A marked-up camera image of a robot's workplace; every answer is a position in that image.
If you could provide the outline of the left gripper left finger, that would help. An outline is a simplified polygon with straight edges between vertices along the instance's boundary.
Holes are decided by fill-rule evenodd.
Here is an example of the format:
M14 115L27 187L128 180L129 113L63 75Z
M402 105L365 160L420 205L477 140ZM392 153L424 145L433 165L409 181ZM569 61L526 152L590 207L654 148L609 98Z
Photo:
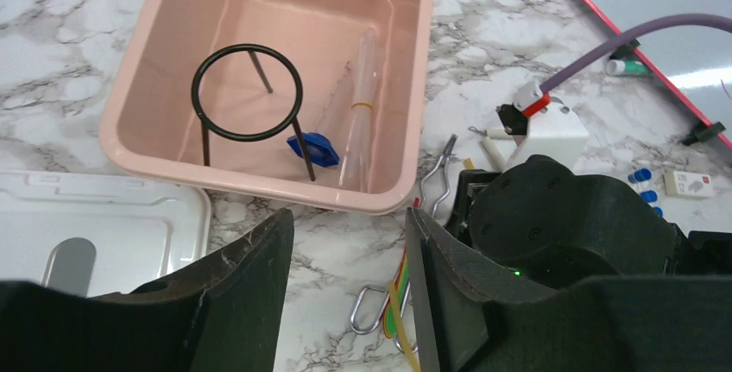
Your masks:
M293 253L293 213L130 293L86 298L1 285L4 371L270 371Z

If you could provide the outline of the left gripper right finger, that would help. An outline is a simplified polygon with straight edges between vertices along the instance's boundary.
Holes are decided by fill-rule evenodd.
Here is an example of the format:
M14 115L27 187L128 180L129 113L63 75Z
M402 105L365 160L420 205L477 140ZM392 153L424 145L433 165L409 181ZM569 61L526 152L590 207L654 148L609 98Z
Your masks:
M592 276L553 290L407 211L425 371L728 371L731 236L693 231L689 274Z

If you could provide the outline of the yellow rubber tube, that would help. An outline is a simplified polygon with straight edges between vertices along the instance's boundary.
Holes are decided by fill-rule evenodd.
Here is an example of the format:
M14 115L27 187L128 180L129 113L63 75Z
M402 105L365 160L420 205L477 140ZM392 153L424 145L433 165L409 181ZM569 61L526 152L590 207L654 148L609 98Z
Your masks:
M442 177L443 177L443 186L445 188L445 191L434 201L432 207L430 208L431 215L434 216L437 212L437 209L439 208L439 205L448 197L448 195L451 192L451 185L449 181L448 176L448 167L449 167L449 159L447 157L444 157L443 160L437 164L433 170L431 170L421 181L420 181L420 196L414 201L413 206L419 207L420 202L424 199L424 184L427 182L427 180L433 176L439 169L442 170ZM394 345L399 350L399 352L405 354L407 356L407 360L412 364L415 365L417 363L416 356L408 355L407 352L402 348L402 341L409 342L408 335L407 335L407 329L404 325L403 316L404 313L409 305L409 299L410 299L410 293L411 293L411 284L409 280L409 284L407 285L407 293L405 297L403 298L403 307L400 308L399 313L396 313L395 309L393 308L392 304L390 304L392 310L394 311L394 321L396 324L397 332L395 336L393 337Z

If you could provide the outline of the blue base measuring cylinder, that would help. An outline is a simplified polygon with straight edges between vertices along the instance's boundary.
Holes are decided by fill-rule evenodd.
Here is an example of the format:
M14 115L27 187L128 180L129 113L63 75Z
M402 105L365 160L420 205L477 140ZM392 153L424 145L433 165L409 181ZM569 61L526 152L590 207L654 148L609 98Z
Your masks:
M313 165L336 167L341 164L350 123L354 73L349 60L327 98L315 130L304 132L306 149Z

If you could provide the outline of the black wire tripod stand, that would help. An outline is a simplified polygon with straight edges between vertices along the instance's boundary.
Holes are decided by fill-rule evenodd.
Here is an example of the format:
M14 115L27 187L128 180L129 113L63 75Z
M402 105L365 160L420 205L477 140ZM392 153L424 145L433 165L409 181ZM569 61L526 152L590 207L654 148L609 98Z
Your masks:
M184 162L257 176L314 182L299 113L304 84L282 53L235 44L207 56L192 77Z

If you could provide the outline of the clay pipe triangle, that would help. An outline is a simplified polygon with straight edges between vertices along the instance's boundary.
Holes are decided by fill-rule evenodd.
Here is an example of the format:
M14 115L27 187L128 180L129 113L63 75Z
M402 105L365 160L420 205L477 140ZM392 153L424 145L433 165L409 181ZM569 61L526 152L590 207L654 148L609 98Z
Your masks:
M508 169L508 159L514 152L516 144L514 138L505 129L479 129L476 126L470 126L468 131L481 137L480 144L497 170Z

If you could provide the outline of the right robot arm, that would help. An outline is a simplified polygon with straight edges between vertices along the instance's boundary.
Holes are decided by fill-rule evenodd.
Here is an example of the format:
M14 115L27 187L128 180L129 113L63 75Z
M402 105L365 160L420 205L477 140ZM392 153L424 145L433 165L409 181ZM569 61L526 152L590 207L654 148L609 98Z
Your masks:
M731 236L684 233L619 179L545 155L504 173L464 170L445 228L491 261L553 289L598 275L728 275Z

